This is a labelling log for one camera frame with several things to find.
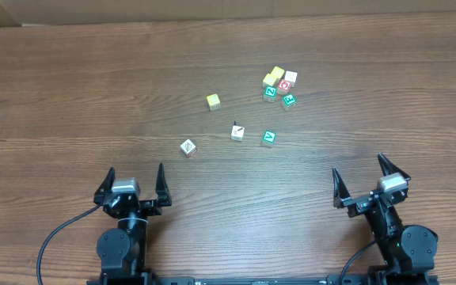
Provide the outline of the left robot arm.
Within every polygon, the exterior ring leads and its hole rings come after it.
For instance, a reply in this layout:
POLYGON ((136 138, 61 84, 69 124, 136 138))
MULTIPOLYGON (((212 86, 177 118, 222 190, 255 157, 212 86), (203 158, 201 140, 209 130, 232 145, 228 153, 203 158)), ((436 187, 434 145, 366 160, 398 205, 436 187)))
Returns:
POLYGON ((148 218, 162 214, 172 205, 163 164, 158 166, 155 199, 141 200, 138 181, 117 179, 111 168, 95 191, 93 202, 117 220, 117 226, 106 230, 97 240, 101 260, 98 279, 88 284, 151 284, 152 271, 146 267, 148 218))

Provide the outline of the white block red drawing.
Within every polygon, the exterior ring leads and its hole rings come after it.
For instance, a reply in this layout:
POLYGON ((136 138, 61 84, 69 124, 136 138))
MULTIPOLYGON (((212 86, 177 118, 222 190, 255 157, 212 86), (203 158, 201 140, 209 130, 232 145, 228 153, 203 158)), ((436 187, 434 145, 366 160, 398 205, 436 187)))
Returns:
POLYGON ((190 139, 186 139, 181 143, 180 148, 188 158, 197 152, 196 145, 190 139))

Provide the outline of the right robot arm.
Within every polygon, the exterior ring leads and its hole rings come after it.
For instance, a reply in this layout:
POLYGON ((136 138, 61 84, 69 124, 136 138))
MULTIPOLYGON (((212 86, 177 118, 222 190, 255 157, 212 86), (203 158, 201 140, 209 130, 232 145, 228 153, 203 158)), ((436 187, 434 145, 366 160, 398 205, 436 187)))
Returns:
POLYGON ((435 267, 439 237, 421 225, 404 225, 395 206, 408 197, 411 177, 378 154, 383 177, 369 194, 353 198, 337 168, 332 168, 333 206, 347 210, 354 218, 363 215, 370 227, 373 241, 358 250, 345 264, 341 273, 332 277, 336 284, 437 284, 436 276, 428 273, 435 267), (377 245, 383 265, 370 266, 364 275, 348 275, 351 264, 371 246, 377 245))

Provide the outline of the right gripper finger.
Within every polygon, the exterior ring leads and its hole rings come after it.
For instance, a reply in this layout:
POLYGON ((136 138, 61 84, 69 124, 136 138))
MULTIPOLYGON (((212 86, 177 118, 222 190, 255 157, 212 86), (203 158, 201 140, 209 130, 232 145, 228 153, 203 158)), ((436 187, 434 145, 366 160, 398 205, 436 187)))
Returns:
POLYGON ((411 177, 406 172, 404 172, 395 164, 393 164, 382 152, 378 153, 378 163, 380 165, 384 177, 389 176, 391 174, 399 173, 403 176, 403 178, 406 181, 411 180, 411 177))
POLYGON ((352 198, 336 167, 332 168, 333 206, 342 208, 352 198))

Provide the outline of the green V block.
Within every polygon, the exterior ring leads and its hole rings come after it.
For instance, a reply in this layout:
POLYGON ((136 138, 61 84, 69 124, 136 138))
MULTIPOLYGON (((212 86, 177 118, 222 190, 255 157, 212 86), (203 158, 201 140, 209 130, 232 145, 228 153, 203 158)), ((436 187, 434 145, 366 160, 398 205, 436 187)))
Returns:
POLYGON ((274 131, 266 130, 263 134, 261 144, 267 147, 273 147, 276 141, 276 133, 274 131))

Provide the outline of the white block pencil drawing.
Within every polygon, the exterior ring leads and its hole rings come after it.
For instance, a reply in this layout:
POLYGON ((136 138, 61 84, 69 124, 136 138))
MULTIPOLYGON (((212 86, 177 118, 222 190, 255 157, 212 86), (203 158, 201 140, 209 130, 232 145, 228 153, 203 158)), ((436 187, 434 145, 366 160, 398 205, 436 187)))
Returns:
POLYGON ((241 126, 234 125, 231 131, 231 139, 241 141, 245 133, 245 128, 241 126))

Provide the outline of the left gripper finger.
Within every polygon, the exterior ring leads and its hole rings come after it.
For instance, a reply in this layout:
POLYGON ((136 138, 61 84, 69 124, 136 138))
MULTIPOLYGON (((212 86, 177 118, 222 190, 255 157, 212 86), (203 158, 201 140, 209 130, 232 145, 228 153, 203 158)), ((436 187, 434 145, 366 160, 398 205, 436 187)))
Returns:
POLYGON ((158 166, 155 192, 158 196, 158 204, 161 207, 169 207, 172 205, 172 197, 169 192, 169 187, 166 183, 165 170, 162 163, 160 163, 158 166))
POLYGON ((93 202, 96 205, 102 205, 102 203, 105 200, 105 196, 108 193, 112 192, 112 185, 113 185, 115 179, 116 179, 116 171, 114 170, 113 167, 111 167, 109 169, 105 179, 102 181, 101 185, 98 187, 98 189, 94 193, 93 202))

